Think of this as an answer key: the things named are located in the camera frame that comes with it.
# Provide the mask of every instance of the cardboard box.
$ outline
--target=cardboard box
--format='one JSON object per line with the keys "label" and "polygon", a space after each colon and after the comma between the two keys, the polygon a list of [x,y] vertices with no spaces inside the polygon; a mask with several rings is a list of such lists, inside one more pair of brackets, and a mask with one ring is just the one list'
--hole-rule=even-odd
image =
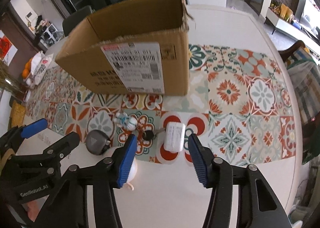
{"label": "cardboard box", "polygon": [[84,19],[55,61],[95,93],[182,96],[188,91],[187,22],[185,0],[126,0]]}

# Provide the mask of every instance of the white charger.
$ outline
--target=white charger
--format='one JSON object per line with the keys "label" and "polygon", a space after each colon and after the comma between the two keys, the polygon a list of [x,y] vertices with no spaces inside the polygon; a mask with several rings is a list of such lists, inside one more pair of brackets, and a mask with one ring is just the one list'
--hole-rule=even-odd
{"label": "white charger", "polygon": [[184,143],[186,125],[180,122],[168,122],[165,130],[164,149],[170,152],[181,152]]}

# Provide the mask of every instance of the floral tile pattern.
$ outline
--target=floral tile pattern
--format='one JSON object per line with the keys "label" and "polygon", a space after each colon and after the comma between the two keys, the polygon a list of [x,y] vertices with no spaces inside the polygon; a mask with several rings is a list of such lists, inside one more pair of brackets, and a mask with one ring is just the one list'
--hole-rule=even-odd
{"label": "floral tile pattern", "polygon": [[[62,68],[47,70],[31,91],[26,114],[42,117],[53,131],[77,132],[82,142],[98,129],[113,146],[123,146],[130,131],[113,123],[123,111],[138,121],[139,160],[174,164],[181,155],[192,160],[188,137],[200,142],[234,165],[267,163],[295,156],[296,141],[292,106],[283,73],[263,53],[226,46],[189,45],[189,90],[184,97],[158,94],[96,94]],[[152,141],[143,130],[166,127],[170,121],[186,125],[180,153],[164,149],[165,132]]]}

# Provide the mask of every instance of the ribbed blue pad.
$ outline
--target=ribbed blue pad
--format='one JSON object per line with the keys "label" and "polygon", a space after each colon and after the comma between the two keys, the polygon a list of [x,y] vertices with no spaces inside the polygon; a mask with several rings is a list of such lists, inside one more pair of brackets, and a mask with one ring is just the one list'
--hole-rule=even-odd
{"label": "ribbed blue pad", "polygon": [[39,133],[40,131],[46,129],[48,126],[48,122],[46,119],[40,119],[36,122],[33,122],[25,127],[21,132],[22,138],[31,138],[33,135]]}
{"label": "ribbed blue pad", "polygon": [[129,147],[126,150],[125,156],[123,157],[123,160],[119,167],[119,176],[117,180],[117,184],[119,187],[122,187],[127,182],[129,172],[132,166],[132,162],[134,159],[134,155],[136,154],[136,150],[137,150],[136,136],[134,136],[130,140],[127,139],[126,142],[129,142]]}
{"label": "ribbed blue pad", "polygon": [[198,147],[191,138],[189,138],[188,140],[188,149],[192,158],[193,166],[196,170],[198,180],[203,184],[204,187],[206,187],[208,183],[208,168]]}

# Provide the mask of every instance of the metal bolt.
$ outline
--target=metal bolt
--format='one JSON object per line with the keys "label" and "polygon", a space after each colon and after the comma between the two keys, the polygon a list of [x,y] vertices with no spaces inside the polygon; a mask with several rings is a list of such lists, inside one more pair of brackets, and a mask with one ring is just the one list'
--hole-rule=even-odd
{"label": "metal bolt", "polygon": [[222,163],[223,163],[223,159],[220,158],[220,157],[215,157],[213,161],[214,161],[215,163],[217,163],[217,164],[222,164]]}
{"label": "metal bolt", "polygon": [[112,158],[106,157],[106,158],[103,160],[103,162],[104,162],[105,164],[111,164],[111,163],[112,163]]}
{"label": "metal bolt", "polygon": [[53,172],[54,172],[54,169],[52,167],[48,168],[48,170],[47,170],[48,175],[53,174]]}
{"label": "metal bolt", "polygon": [[69,166],[69,170],[70,171],[76,171],[78,169],[78,166],[77,165],[71,165]]}
{"label": "metal bolt", "polygon": [[256,165],[253,165],[253,164],[249,165],[249,169],[250,169],[251,171],[257,171],[257,170],[258,170],[258,168],[256,167]]}

